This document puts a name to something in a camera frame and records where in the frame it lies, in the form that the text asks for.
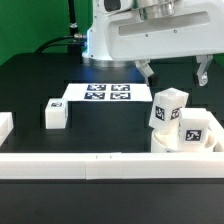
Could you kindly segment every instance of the metal bracket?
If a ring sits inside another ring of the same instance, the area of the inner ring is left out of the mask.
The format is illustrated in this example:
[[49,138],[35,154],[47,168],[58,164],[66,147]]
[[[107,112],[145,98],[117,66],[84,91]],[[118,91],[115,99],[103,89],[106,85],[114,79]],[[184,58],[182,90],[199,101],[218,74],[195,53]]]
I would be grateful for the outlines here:
[[145,78],[146,85],[149,86],[148,78],[154,74],[153,70],[149,66],[150,60],[139,60],[135,61],[136,68]]
[[197,63],[201,63],[197,72],[199,86],[205,86],[208,83],[207,71],[212,62],[213,55],[196,56]]

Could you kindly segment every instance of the white cube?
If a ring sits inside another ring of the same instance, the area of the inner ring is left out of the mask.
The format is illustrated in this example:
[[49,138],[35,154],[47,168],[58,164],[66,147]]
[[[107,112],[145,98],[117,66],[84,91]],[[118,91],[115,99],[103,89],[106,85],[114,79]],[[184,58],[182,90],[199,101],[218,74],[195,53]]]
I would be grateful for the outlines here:
[[174,88],[156,93],[149,126],[161,133],[176,132],[179,125],[179,111],[186,106],[188,95]]
[[68,118],[68,102],[65,99],[50,99],[45,109],[46,129],[63,129]]
[[208,138],[210,118],[204,108],[180,109],[178,149],[183,152],[203,150]]
[[12,113],[0,113],[0,146],[13,129]]

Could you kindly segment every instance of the marker sheet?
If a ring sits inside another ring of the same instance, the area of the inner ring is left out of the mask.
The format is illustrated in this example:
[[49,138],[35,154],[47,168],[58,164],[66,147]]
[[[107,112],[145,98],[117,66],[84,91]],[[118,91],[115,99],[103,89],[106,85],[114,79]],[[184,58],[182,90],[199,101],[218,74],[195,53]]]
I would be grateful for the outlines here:
[[140,101],[151,102],[146,84],[69,84],[63,97],[68,101]]

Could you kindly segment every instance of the black table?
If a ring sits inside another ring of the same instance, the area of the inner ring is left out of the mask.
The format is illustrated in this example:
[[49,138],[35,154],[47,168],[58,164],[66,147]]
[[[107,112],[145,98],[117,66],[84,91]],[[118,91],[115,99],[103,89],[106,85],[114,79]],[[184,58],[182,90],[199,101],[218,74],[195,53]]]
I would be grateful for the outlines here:
[[[209,84],[195,87],[191,57],[152,63],[152,95],[174,87],[190,94],[188,107],[206,107],[224,124],[224,69],[213,63]],[[16,55],[0,67],[0,111],[15,128],[1,153],[150,152],[152,103],[70,102],[65,130],[46,130],[49,98],[69,83],[143,83],[134,67],[81,65],[64,54]],[[223,223],[224,181],[0,180],[2,223]]]

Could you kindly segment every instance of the cable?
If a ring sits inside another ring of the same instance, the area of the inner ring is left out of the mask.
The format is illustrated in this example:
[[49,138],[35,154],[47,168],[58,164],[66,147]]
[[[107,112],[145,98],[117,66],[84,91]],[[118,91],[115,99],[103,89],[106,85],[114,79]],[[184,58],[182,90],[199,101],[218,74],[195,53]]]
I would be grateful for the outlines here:
[[61,47],[61,46],[84,46],[84,43],[78,42],[78,43],[67,43],[67,44],[51,44],[47,45],[44,48],[41,48],[38,52],[35,52],[36,54],[41,54],[44,50],[46,50],[49,47]]
[[43,45],[41,45],[34,53],[40,54],[45,48],[47,48],[48,46],[51,46],[50,44],[53,44],[55,42],[62,41],[62,40],[69,40],[69,39],[74,39],[74,37],[73,36],[63,36],[63,37],[55,38],[55,39],[50,40],[50,41],[44,43]]

